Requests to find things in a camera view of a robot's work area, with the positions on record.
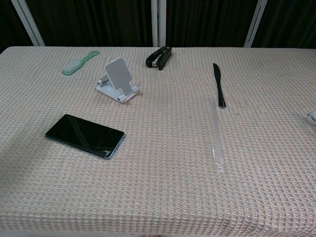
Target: green brush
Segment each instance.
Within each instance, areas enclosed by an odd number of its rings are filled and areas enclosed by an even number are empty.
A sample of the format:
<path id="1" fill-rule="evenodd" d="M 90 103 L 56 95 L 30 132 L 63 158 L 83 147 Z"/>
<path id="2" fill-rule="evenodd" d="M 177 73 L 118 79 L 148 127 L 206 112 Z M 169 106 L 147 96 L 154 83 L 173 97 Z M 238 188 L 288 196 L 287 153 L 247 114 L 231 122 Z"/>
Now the green brush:
<path id="1" fill-rule="evenodd" d="M 84 63 L 86 61 L 88 61 L 90 58 L 94 57 L 95 55 L 98 55 L 99 54 L 99 51 L 97 50 L 94 50 L 94 51 L 91 51 L 87 56 L 85 56 L 83 59 L 76 59 L 76 60 L 72 60 L 70 61 L 68 64 L 66 64 L 64 66 L 64 70 L 63 70 L 63 74 L 64 75 L 71 75 L 72 73 L 74 73 L 75 71 L 77 71 L 79 68 L 81 68 Z"/>

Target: black plastic knife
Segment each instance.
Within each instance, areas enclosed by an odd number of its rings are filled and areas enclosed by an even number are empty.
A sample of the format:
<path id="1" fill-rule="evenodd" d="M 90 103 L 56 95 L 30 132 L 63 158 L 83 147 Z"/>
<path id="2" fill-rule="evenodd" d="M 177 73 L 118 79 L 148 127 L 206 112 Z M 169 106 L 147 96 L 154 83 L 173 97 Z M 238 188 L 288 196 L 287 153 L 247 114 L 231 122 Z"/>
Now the black plastic knife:
<path id="1" fill-rule="evenodd" d="M 214 75 L 217 83 L 217 90 L 218 90 L 218 106 L 222 109 L 226 108 L 226 103 L 224 100 L 222 87 L 221 87 L 221 70 L 219 70 L 219 67 L 216 63 L 213 63 L 214 67 Z"/>

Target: white cable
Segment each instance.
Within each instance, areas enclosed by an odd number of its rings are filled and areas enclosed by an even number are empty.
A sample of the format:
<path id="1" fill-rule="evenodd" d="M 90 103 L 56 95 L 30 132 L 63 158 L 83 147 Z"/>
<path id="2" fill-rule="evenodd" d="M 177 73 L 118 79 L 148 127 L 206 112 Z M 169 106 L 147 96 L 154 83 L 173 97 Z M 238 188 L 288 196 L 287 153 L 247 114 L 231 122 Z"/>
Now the white cable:
<path id="1" fill-rule="evenodd" d="M 316 126 L 316 111 L 308 113 L 307 119 L 309 122 Z"/>

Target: knife handle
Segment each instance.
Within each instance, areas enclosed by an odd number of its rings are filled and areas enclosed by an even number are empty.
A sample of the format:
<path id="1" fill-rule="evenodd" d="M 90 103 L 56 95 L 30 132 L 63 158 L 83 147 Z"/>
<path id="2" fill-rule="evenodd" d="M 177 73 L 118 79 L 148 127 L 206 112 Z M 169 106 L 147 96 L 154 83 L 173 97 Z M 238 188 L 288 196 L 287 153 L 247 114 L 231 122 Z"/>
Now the knife handle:
<path id="1" fill-rule="evenodd" d="M 226 103 L 224 100 L 223 92 L 222 92 L 222 87 L 220 81 L 217 81 L 217 90 L 218 90 L 218 106 L 221 108 L 226 108 Z"/>

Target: smartphone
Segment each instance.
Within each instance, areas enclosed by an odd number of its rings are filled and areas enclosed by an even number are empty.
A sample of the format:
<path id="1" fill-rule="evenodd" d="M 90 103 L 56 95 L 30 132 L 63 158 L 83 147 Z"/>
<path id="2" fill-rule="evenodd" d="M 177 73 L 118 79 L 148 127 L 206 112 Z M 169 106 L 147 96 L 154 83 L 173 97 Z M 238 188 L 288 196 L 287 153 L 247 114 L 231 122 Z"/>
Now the smartphone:
<path id="1" fill-rule="evenodd" d="M 64 115 L 45 134 L 45 137 L 110 159 L 125 134 L 72 115 Z"/>

